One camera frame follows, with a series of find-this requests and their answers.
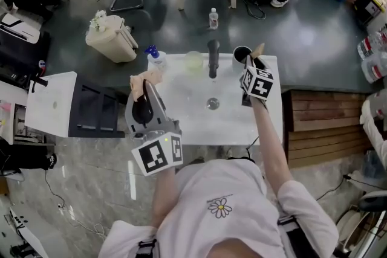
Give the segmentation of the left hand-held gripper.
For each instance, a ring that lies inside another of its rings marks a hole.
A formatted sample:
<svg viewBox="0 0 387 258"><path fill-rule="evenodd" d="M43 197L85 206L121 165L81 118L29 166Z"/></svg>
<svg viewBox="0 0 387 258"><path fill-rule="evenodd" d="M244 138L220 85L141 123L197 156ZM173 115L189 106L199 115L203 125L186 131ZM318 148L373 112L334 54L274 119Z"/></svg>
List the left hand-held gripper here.
<svg viewBox="0 0 387 258"><path fill-rule="evenodd" d="M145 176L183 164L182 131L178 120L167 116L166 107L154 85L161 83L158 68L130 77L131 93L125 120L135 147L131 150Z"/></svg>

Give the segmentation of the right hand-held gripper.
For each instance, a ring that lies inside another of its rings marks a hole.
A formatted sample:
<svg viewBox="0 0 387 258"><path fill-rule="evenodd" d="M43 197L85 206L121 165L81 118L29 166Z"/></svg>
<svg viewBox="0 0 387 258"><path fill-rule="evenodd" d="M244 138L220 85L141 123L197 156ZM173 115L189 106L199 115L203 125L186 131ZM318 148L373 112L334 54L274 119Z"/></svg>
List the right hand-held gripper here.
<svg viewBox="0 0 387 258"><path fill-rule="evenodd" d="M246 107L252 107L251 98L253 97L266 106L274 85L271 69L259 58L264 52L264 47L265 43L261 43L246 57L243 75L240 78L243 90L242 105Z"/></svg>

